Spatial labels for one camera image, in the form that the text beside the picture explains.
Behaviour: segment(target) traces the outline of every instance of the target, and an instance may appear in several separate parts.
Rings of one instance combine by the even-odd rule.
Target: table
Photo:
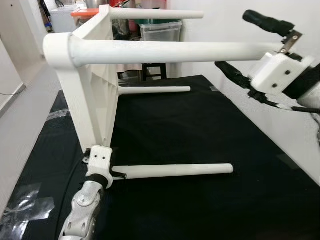
[[[115,165],[231,163],[234,173],[115,181],[101,204],[96,239],[320,238],[319,186],[205,77],[132,86],[191,92],[121,96]],[[60,92],[51,111],[67,107]],[[53,197],[55,209],[49,219],[31,221],[24,240],[53,239],[66,179],[82,157],[71,117],[47,121],[17,186],[41,183],[38,198]],[[59,229],[86,171],[80,164],[74,173]]]

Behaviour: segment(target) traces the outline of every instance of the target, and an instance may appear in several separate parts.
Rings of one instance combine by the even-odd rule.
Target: stool leg
[[[118,86],[119,95],[190,92],[189,86]]]
[[[147,72],[148,72],[148,67],[146,64],[142,64],[142,82],[147,81]]]
[[[114,166],[114,172],[126,174],[126,179],[145,179],[173,176],[192,176],[208,174],[230,174],[234,171],[231,164],[178,164],[178,165],[145,165]]]
[[[161,79],[167,79],[167,67],[165,63],[162,63],[160,66]]]

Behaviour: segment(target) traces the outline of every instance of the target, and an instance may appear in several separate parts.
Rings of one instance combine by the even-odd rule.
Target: plastic storage box
[[[147,42],[179,42],[182,22],[162,24],[141,24],[142,41]]]
[[[166,0],[141,0],[143,9],[166,9]]]

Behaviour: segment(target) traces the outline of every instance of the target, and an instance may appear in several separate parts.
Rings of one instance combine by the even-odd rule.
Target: metal bracket
[[[286,54],[289,50],[296,44],[296,42],[302,37],[302,33],[292,30],[290,34],[282,40],[284,44],[283,47],[280,49],[280,54]]]
[[[83,159],[82,159],[82,162],[84,163],[84,164],[89,164],[89,158],[88,157],[84,157]]]
[[[86,177],[93,174],[99,174],[104,176],[107,181],[107,189],[111,187],[114,179],[110,173],[111,169],[111,154],[113,150],[109,147],[95,145],[91,148],[90,159],[88,164],[88,172]]]

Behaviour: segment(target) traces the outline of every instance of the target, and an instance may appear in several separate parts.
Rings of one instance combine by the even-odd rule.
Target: black cable
[[[40,1],[40,4],[41,4],[41,7],[43,8],[44,14],[46,15],[46,17],[47,17],[48,20],[49,20],[49,17],[51,17],[51,14],[50,14],[50,12],[49,12],[49,10],[48,10],[48,8],[47,8],[47,5],[46,5],[46,3],[45,3],[45,0],[41,0],[41,1]]]
[[[281,107],[279,107],[279,103],[275,103],[273,101],[266,100],[263,103],[274,108],[282,109]],[[291,106],[290,108],[294,112],[320,114],[320,109],[317,109],[317,108],[308,108],[308,107],[299,107],[299,106]]]
[[[63,208],[64,203],[65,203],[65,199],[66,199],[66,195],[67,195],[67,190],[68,190],[68,188],[69,188],[71,179],[72,179],[72,177],[73,177],[73,175],[74,175],[74,173],[75,173],[75,171],[76,171],[76,169],[77,169],[77,166],[78,166],[81,162],[82,162],[82,159],[81,159],[81,161],[77,161],[77,162],[74,164],[74,166],[73,166],[73,168],[72,168],[72,170],[71,170],[71,172],[70,172],[70,174],[69,174],[69,177],[68,177],[68,179],[67,179],[67,181],[66,181],[66,185],[65,185],[65,188],[64,188],[64,190],[63,190],[62,202],[61,202],[61,205],[60,205],[60,208],[59,208],[58,218],[57,218],[56,225],[55,225],[54,240],[57,240],[57,234],[58,234],[58,230],[59,230],[58,228],[59,228],[59,222],[60,222],[59,220],[60,220],[62,208]]]
[[[20,92],[16,92],[14,94],[5,94],[5,93],[1,93],[0,92],[0,95],[4,95],[4,96],[14,96],[14,95],[19,95],[21,94],[22,92],[24,92],[27,88],[24,88],[23,90],[21,90]]]

